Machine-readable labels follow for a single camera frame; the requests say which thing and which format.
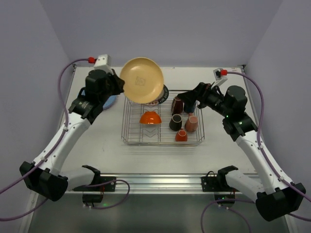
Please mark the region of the yellow plate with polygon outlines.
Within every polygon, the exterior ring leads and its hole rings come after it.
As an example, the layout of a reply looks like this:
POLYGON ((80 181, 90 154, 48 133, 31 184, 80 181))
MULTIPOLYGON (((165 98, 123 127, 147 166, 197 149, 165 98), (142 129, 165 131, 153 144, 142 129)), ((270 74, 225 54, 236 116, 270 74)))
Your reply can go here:
POLYGON ((132 102, 140 104, 157 99, 164 86, 161 68, 146 57, 129 60, 121 69, 120 78, 125 82, 124 95, 132 102))

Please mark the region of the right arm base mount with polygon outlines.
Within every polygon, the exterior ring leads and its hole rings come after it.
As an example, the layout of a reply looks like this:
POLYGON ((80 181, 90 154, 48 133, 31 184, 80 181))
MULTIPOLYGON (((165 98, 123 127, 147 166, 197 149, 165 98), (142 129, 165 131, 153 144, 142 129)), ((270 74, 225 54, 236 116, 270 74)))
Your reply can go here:
POLYGON ((214 199, 220 200, 220 205, 232 207, 235 203, 235 189, 223 183, 214 171, 209 171, 201 177, 201 186, 203 192, 213 193, 214 199))

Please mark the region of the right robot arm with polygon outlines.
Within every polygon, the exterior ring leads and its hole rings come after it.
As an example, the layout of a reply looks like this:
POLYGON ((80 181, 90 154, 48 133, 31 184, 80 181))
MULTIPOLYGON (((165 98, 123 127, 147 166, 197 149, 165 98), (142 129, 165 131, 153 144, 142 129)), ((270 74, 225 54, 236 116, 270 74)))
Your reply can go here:
POLYGON ((193 90, 178 94, 178 98, 186 105, 198 101, 199 109, 208 106, 222 115, 224 130, 246 154, 260 178, 256 182, 235 166, 228 166, 217 172, 220 186, 242 192, 267 221, 298 210, 306 189, 294 183, 266 149, 258 127, 245 111, 247 97, 243 88, 233 85, 222 94, 217 86, 199 83, 193 90))

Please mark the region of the blue plate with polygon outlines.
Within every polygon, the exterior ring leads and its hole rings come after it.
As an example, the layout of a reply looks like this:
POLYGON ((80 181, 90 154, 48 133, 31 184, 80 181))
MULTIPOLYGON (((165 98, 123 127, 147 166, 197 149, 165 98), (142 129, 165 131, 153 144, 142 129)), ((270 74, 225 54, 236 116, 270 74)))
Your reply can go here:
MULTIPOLYGON (((83 87, 77 98, 79 99, 79 106, 83 109, 92 109, 98 108, 99 104, 102 103, 101 101, 104 99, 105 95, 102 91, 85 91, 85 87, 83 87)), ((117 100, 117 96, 110 96, 106 102, 102 105, 103 110, 106 110, 114 105, 117 100)))

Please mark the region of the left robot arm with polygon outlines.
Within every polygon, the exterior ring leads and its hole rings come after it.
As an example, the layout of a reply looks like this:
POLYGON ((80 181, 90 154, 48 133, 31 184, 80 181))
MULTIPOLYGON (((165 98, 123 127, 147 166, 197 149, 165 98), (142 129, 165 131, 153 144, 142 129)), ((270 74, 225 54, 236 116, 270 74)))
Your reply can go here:
POLYGON ((91 70, 78 97, 65 111, 65 123, 31 163, 23 162, 19 168, 26 186, 51 201, 58 201, 66 191, 77 187, 97 186, 100 171, 88 165, 61 173, 62 166, 82 134, 103 111, 110 96, 124 92, 124 81, 113 69, 91 70))

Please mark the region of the green rimmed printed plate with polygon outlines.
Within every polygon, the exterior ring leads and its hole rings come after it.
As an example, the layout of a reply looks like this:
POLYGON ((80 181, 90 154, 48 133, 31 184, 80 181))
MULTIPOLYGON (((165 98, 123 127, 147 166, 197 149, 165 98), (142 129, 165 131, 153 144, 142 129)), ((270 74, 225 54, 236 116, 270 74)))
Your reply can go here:
POLYGON ((169 97, 169 90, 168 90, 166 85, 163 85, 163 89, 162 89, 160 95, 156 99, 154 99, 153 101, 148 102, 148 103, 144 103, 143 105, 155 106, 158 104, 162 104, 163 102, 165 102, 168 99, 168 97, 169 97))

